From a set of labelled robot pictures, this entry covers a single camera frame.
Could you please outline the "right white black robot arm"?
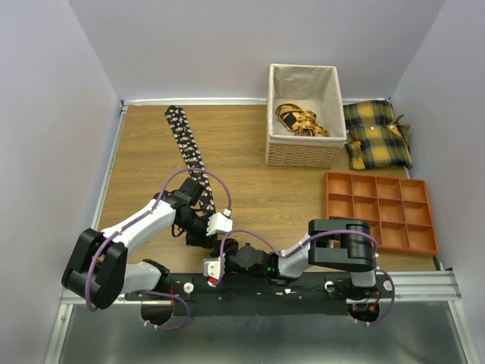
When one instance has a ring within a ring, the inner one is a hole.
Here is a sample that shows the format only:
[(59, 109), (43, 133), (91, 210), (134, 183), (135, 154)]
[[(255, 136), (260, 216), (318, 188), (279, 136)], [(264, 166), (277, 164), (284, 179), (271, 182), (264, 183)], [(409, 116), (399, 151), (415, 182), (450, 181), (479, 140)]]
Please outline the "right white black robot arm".
[(312, 220), (304, 237), (282, 250), (254, 232), (241, 230), (265, 243), (271, 249), (269, 253), (249, 244), (229, 248), (229, 240), (236, 232), (236, 229), (224, 232), (219, 256), (209, 265), (208, 281), (215, 287), (231, 272), (264, 279), (273, 285), (286, 285), (300, 279), (309, 268), (319, 266), (349, 273), (349, 286), (343, 289), (345, 298), (379, 297), (378, 242), (371, 236), (370, 226), (365, 221)]

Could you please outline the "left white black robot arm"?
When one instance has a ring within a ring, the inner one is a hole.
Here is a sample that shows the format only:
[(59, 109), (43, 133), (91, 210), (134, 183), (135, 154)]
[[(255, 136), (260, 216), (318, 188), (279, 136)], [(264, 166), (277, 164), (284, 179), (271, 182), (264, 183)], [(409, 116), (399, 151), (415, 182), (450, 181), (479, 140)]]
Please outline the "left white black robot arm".
[(187, 178), (171, 192), (157, 193), (149, 203), (113, 227), (85, 229), (77, 239), (61, 278), (64, 288), (85, 299), (91, 310), (107, 309), (122, 293), (142, 290), (153, 300), (168, 291), (169, 271), (151, 259), (128, 263), (129, 255), (157, 233), (180, 228), (186, 245), (214, 249), (216, 235), (208, 234), (210, 213), (199, 215), (203, 186)]

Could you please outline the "black floral tie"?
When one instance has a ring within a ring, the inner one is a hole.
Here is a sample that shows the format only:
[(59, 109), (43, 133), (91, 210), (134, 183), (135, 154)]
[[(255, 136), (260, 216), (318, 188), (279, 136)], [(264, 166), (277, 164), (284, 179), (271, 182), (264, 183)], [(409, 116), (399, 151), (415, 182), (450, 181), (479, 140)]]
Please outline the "black floral tie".
[(199, 198), (199, 208), (204, 215), (211, 215), (215, 213), (213, 194), (208, 175), (202, 172), (205, 170), (205, 164), (186, 112), (182, 107), (170, 105), (164, 115), (186, 167), (190, 168), (189, 176), (204, 188)]

